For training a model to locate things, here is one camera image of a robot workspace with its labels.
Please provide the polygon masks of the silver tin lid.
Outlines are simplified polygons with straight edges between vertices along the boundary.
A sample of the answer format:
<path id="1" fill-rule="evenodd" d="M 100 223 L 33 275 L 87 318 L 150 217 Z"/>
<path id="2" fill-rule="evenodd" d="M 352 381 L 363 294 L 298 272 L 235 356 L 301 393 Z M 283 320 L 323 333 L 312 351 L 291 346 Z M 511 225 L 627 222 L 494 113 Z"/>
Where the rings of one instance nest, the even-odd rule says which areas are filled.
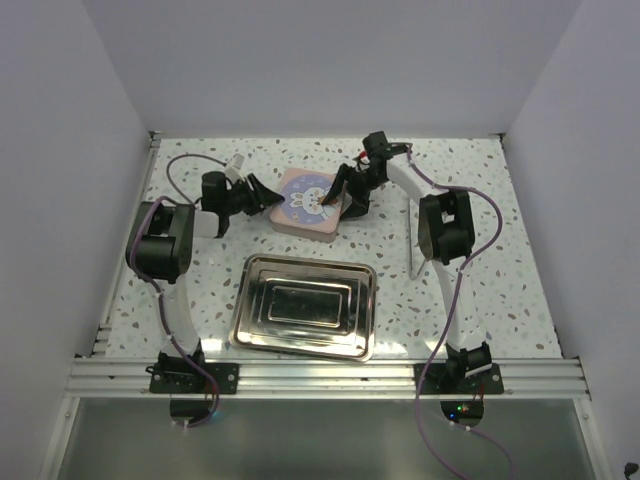
<path id="1" fill-rule="evenodd" d="M 280 182 L 280 194 L 284 201 L 274 206 L 269 215 L 270 222 L 289 225 L 313 225 L 340 223 L 344 195 L 341 194 L 329 205 L 322 205 L 333 175 L 300 168 L 286 170 Z"/>

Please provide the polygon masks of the cookie tin with paper cups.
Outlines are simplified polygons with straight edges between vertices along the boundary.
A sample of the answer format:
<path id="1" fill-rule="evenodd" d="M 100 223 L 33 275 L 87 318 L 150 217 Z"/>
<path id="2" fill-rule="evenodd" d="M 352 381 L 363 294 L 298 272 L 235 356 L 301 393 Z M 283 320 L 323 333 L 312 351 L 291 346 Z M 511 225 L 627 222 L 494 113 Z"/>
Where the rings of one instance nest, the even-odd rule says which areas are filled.
<path id="1" fill-rule="evenodd" d="M 284 223 L 271 223 L 272 228 L 279 233 L 294 236 L 297 238 L 331 243 L 338 233 L 338 223 L 336 224 L 313 224 L 313 225 L 289 225 Z"/>

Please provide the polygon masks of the metal tongs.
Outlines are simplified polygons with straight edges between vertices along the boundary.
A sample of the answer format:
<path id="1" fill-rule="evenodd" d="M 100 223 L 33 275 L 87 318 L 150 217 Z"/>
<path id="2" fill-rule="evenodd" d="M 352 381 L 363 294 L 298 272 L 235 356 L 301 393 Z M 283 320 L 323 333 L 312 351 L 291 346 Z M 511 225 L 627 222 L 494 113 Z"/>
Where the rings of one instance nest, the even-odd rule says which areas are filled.
<path id="1" fill-rule="evenodd" d="M 422 254 L 418 243 L 418 220 L 419 207 L 411 200 L 407 199 L 407 231 L 408 231 L 408 267 L 409 279 L 414 281 L 419 279 L 427 265 L 427 260 Z"/>

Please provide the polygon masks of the steel serving tray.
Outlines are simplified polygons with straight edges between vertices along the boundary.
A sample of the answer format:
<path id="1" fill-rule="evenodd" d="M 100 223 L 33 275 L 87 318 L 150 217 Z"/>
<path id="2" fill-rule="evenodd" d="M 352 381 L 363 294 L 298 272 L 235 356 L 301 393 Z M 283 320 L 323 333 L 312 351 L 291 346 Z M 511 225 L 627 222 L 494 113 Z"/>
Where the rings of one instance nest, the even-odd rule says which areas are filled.
<path id="1" fill-rule="evenodd" d="M 229 341 L 247 350 L 365 362 L 374 347 L 376 287 L 366 264 L 252 255 Z"/>

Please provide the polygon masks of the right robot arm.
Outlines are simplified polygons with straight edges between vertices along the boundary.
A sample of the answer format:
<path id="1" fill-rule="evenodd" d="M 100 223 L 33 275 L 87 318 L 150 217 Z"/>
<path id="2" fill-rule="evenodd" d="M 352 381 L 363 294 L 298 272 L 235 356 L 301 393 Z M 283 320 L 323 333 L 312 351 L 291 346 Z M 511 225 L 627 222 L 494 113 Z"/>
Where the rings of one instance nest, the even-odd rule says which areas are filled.
<path id="1" fill-rule="evenodd" d="M 428 361 L 420 371 L 416 387 L 421 391 L 430 382 L 439 394 L 464 393 L 492 368 L 473 289 L 463 286 L 475 253 L 471 190 L 437 184 L 419 171 L 411 153 L 409 143 L 391 142 L 382 131 L 367 135 L 363 139 L 363 152 L 353 166 L 339 167 L 322 203 L 327 205 L 346 193 L 349 202 L 340 218 L 359 218 L 369 211 L 371 192 L 390 182 L 417 204 L 418 247 L 436 272 L 447 314 L 442 337 L 433 351 L 444 347 L 447 358 L 437 365 Z"/>

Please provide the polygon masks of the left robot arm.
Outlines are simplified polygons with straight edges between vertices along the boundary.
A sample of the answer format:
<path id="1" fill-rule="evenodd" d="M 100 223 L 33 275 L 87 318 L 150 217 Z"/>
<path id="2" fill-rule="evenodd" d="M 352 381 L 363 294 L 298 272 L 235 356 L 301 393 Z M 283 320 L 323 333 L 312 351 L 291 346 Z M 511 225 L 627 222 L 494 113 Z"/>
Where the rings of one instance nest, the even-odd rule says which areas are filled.
<path id="1" fill-rule="evenodd" d="M 200 205 L 167 196 L 140 204 L 126 249 L 129 269 L 154 296 L 163 344 L 148 372 L 153 393 L 220 393 L 206 366 L 201 337 L 191 319 L 186 274 L 198 236 L 221 238 L 230 218 L 254 216 L 279 205 L 284 197 L 253 174 L 207 172 L 201 177 Z"/>

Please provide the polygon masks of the left black mounting bracket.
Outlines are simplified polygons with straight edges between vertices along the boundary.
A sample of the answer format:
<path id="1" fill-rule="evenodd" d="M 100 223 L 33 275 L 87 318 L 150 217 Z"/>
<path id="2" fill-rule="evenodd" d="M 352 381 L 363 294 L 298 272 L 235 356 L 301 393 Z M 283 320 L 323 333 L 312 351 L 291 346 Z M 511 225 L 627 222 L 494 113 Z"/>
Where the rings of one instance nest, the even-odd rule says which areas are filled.
<path id="1" fill-rule="evenodd" d="M 234 395 L 240 378 L 240 366 L 236 363 L 206 363 L 204 370 L 216 381 L 219 394 Z M 158 364 L 147 366 L 151 375 L 149 391 L 153 394 L 204 394 L 212 393 L 205 376 L 186 365 L 179 370 L 161 369 Z"/>

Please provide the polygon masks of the black mounting bracket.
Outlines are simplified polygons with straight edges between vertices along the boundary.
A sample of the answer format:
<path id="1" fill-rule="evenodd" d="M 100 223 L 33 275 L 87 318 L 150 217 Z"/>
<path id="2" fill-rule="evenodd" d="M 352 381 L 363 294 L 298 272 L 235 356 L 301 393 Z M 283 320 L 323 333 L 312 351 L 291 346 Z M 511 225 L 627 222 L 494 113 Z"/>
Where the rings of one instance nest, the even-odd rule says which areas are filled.
<path id="1" fill-rule="evenodd" d="M 236 363 L 206 363 L 204 370 L 216 381 L 219 394 L 234 395 L 240 378 L 240 366 Z M 205 376 L 186 365 L 179 370 L 161 369 L 158 364 L 147 366 L 151 375 L 149 391 L 153 394 L 204 394 L 212 393 Z"/>
<path id="2" fill-rule="evenodd" d="M 502 373 L 496 363 L 489 370 L 459 378 L 452 376 L 444 363 L 432 363 L 420 387 L 421 395 L 501 395 L 504 392 Z"/>

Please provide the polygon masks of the right black mounting bracket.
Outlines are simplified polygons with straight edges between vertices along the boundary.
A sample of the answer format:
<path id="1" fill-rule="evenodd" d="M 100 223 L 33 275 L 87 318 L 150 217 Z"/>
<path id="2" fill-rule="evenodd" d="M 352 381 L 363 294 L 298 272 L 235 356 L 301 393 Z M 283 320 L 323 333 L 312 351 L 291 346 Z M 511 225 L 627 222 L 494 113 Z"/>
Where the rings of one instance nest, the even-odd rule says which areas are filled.
<path id="1" fill-rule="evenodd" d="M 502 373 L 496 363 L 489 370 L 459 378 L 452 376 L 444 363 L 432 363 L 420 387 L 421 395 L 501 395 L 504 392 Z"/>

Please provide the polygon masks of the aluminium front rail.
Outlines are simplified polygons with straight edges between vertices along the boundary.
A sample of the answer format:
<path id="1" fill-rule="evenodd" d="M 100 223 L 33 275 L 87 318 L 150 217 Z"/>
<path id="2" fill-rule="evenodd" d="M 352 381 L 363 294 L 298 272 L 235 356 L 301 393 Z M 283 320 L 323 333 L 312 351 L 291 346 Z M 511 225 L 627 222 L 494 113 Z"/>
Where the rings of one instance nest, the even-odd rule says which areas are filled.
<path id="1" fill-rule="evenodd" d="M 76 398 L 146 398 L 152 395 L 149 359 L 90 358 L 74 361 L 64 394 Z M 563 359 L 501 359 L 477 383 L 448 395 L 453 400 L 585 400 L 590 397 L 581 363 Z M 315 360 L 236 360 L 222 395 L 232 399 L 383 399 L 410 400 L 417 386 L 413 361 L 367 363 Z"/>

